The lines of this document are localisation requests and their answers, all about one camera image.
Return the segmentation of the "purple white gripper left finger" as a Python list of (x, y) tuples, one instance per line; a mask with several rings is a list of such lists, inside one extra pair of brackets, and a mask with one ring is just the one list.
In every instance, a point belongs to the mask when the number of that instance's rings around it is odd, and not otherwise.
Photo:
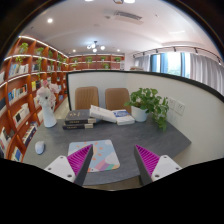
[(45, 168), (45, 171), (75, 183), (78, 186), (82, 186), (92, 156), (93, 145), (90, 144), (84, 146), (69, 156), (57, 157)]

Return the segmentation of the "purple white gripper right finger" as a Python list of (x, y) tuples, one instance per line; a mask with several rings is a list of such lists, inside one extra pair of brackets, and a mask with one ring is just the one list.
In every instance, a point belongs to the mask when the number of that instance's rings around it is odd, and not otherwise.
[(181, 167), (168, 155), (159, 156), (139, 145), (134, 147), (134, 156), (143, 185), (181, 170)]

